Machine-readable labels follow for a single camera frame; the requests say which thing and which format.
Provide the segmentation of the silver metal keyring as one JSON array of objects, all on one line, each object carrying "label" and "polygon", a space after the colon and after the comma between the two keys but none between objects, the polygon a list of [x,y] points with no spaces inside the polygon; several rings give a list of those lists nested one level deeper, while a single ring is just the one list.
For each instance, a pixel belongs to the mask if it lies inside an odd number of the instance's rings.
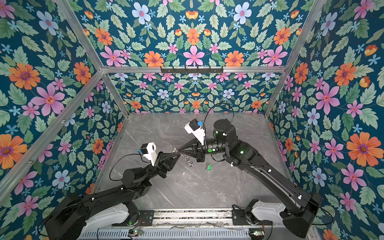
[{"label": "silver metal keyring", "polygon": [[179,154],[185,160],[185,163],[188,167],[191,168],[193,166],[193,162],[190,160],[190,158],[187,155],[180,153],[178,148],[173,148],[173,153]]}]

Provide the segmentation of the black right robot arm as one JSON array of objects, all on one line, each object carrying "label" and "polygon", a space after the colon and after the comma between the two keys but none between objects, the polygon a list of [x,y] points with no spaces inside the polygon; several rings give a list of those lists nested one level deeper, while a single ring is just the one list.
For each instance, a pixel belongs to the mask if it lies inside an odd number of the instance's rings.
[{"label": "black right robot arm", "polygon": [[321,208],[323,198],[320,194],[308,193],[283,176],[258,150],[239,139],[235,126],[227,119],[214,123],[211,139],[207,137],[203,121],[193,119],[184,129],[195,138],[179,147],[178,153],[198,162],[203,162],[207,154],[222,154],[224,162],[253,176],[278,197],[279,203],[251,201],[245,209],[251,224],[256,221],[280,223],[295,236],[306,238]]}]

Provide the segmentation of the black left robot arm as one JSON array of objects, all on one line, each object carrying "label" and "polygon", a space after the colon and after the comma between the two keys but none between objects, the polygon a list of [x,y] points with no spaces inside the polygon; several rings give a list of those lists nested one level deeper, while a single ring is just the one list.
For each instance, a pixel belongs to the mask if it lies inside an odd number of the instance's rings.
[{"label": "black left robot arm", "polygon": [[138,215],[136,200],[148,193],[156,176],[167,177],[180,153],[163,153],[157,156],[155,166],[126,169],[120,180],[121,185],[90,195],[77,193],[65,197],[43,221],[50,240],[75,240],[86,226],[86,221],[111,207],[122,204],[128,215]]}]

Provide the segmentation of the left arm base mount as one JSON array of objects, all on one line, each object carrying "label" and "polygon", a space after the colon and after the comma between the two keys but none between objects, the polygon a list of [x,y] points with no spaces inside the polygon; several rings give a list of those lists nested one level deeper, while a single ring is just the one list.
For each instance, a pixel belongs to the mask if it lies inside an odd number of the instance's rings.
[{"label": "left arm base mount", "polygon": [[126,222],[128,226],[152,226],[155,217],[155,211],[153,210],[139,210],[129,214]]}]

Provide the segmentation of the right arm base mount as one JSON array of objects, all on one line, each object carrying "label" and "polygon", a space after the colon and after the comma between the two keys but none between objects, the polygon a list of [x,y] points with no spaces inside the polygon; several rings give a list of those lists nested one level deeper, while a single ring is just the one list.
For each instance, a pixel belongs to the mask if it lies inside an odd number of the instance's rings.
[{"label": "right arm base mount", "polygon": [[261,226],[272,225],[273,222],[267,220],[259,220],[253,213],[254,205],[259,203],[258,199],[252,199],[250,203],[241,208],[238,205],[232,205],[232,221],[234,226]]}]

